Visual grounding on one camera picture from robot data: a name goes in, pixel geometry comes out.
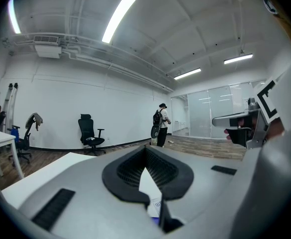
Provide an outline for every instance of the ceiling light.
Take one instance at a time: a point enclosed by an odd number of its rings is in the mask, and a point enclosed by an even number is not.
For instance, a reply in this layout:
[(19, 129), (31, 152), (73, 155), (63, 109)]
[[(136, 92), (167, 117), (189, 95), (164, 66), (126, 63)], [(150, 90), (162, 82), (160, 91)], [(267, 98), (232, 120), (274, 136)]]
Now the ceiling light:
[(200, 72), (200, 71), (201, 71), (200, 68), (198, 68), (198, 69), (192, 70), (192, 71), (190, 71), (190, 72), (188, 72), (188, 73), (178, 75), (178, 76), (174, 77), (174, 79), (175, 79), (175, 80), (178, 80), (178, 79), (180, 79), (180, 78), (183, 78), (183, 77), (185, 77), (185, 76), (188, 76), (188, 75), (191, 75), (191, 74), (194, 74), (194, 73), (198, 73), (198, 72)]
[(20, 34), (20, 28), (18, 26), (15, 8), (14, 8), (14, 0), (9, 0), (8, 2), (8, 12), (10, 17), (10, 22), (12, 24), (12, 27), (14, 28), (14, 31), (16, 34)]
[(119, 26), (124, 15), (133, 5), (134, 2), (135, 0), (121, 0), (119, 5), (115, 9), (114, 14), (112, 15), (112, 18), (109, 21), (109, 24), (106, 27), (104, 36), (102, 38), (102, 42), (110, 43), (117, 26)]
[(252, 57), (253, 57), (253, 54), (248, 54), (248, 55), (244, 55), (244, 56), (240, 56), (240, 57), (236, 57), (236, 58), (231, 58), (231, 59), (224, 60), (224, 64), (229, 64), (229, 63), (232, 63), (232, 62), (236, 62), (236, 61), (239, 61), (239, 60), (252, 58)]

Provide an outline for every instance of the black backpack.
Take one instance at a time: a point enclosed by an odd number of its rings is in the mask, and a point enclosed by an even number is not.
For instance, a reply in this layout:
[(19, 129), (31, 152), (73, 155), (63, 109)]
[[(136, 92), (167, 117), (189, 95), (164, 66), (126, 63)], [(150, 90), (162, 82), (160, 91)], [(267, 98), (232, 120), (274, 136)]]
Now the black backpack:
[(160, 111), (156, 111), (153, 115), (153, 125), (160, 126), (163, 123), (163, 116), (161, 114), (162, 109)]

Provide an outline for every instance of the white shirt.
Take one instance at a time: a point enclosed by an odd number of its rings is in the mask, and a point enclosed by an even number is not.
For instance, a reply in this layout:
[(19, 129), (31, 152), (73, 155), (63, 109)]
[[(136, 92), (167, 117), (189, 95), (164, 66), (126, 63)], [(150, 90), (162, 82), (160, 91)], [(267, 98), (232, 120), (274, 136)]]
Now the white shirt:
[[(166, 120), (166, 118), (169, 117), (169, 115), (167, 114), (167, 110), (166, 110), (166, 109), (162, 109), (162, 110), (161, 110), (161, 114), (162, 114), (162, 119), (163, 119), (163, 120)], [(167, 127), (167, 125), (168, 125), (167, 121), (166, 121), (166, 122), (163, 122), (163, 123), (161, 124), (160, 128), (165, 128), (165, 127)]]

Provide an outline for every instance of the chair armrest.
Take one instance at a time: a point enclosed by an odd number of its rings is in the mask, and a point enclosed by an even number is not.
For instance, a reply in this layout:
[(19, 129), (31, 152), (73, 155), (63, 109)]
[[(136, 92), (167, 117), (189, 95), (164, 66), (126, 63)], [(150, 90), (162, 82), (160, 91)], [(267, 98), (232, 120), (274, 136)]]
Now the chair armrest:
[(98, 130), (99, 130), (99, 138), (100, 138), (100, 136), (101, 136), (101, 131), (102, 131), (103, 129), (99, 129), (99, 128), (98, 128)]

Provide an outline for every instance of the glass partition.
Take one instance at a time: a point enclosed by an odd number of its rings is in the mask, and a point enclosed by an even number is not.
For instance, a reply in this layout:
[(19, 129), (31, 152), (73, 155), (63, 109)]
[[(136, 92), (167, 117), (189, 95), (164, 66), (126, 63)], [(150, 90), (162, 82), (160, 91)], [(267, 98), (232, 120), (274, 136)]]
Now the glass partition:
[(187, 95), (175, 97), (172, 101), (172, 134), (189, 136), (189, 104)]
[(172, 98), (173, 135), (225, 139), (224, 129), (214, 127), (212, 119), (248, 110), (253, 88), (263, 82), (233, 84)]
[(210, 106), (207, 91), (188, 94), (190, 111), (190, 136), (211, 137)]
[(254, 96), (251, 83), (242, 83), (229, 86), (233, 102), (233, 113), (242, 113), (248, 110), (248, 99)]
[[(233, 102), (230, 93), (230, 87), (221, 87), (208, 90), (211, 118), (233, 114)], [(212, 138), (226, 138), (223, 128), (211, 126)]]

